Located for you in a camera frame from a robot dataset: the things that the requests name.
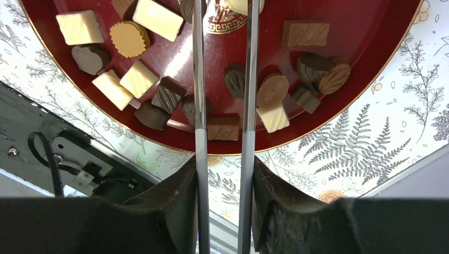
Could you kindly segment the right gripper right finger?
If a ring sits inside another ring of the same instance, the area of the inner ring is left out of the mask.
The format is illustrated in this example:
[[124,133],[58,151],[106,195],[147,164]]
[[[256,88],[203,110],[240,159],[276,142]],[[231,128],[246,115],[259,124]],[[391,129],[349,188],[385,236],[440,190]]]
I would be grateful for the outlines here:
[[448,253],[448,200],[325,203],[255,158],[252,233],[260,253]]

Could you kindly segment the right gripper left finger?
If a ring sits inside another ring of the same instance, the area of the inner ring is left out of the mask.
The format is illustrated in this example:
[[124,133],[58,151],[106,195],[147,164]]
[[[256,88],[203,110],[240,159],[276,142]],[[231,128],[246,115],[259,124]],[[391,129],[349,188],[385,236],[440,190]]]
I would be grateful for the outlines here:
[[102,198],[1,199],[1,253],[195,253],[195,158],[118,205]]

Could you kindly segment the red round plate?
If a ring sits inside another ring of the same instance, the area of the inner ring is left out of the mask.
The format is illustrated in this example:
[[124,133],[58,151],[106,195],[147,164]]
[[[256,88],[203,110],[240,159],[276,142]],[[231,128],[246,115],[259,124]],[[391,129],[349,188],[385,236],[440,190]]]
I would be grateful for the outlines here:
[[[65,43],[56,19],[58,14],[91,10],[104,36],[101,47],[111,60],[105,70],[123,76],[134,59],[119,54],[110,27],[122,20],[113,1],[22,1],[34,30],[53,60],[68,79],[101,111],[130,131],[166,147],[194,151],[194,127],[178,108],[163,130],[143,125],[136,108],[118,109],[92,84],[93,76],[81,71]],[[351,72],[346,83],[334,93],[321,94],[313,113],[287,96],[283,105],[290,124],[269,133],[256,119],[255,150],[265,151],[298,140],[323,126],[361,95],[391,59],[410,28],[421,1],[265,1],[259,16],[258,83],[273,73],[289,81],[289,92],[304,82],[297,73],[298,58],[306,53],[320,54],[334,62],[346,63]],[[289,47],[282,43],[286,21],[318,21],[330,29],[325,46]],[[246,60],[247,17],[227,8],[224,1],[208,1],[204,17],[205,92],[212,102],[212,116],[242,116],[244,101],[228,90],[224,70]]]

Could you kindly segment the metal serving tongs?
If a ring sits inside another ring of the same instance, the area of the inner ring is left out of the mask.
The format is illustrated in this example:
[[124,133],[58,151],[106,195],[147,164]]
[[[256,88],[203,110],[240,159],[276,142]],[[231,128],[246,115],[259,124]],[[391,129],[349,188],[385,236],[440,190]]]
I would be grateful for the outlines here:
[[[259,42],[259,1],[248,1],[246,81],[244,97],[243,145],[240,174],[238,253],[251,251],[253,173],[255,161],[255,117]],[[208,199],[206,99],[204,82],[203,4],[193,5],[193,70],[195,98],[195,157],[197,172],[199,252],[210,253]]]

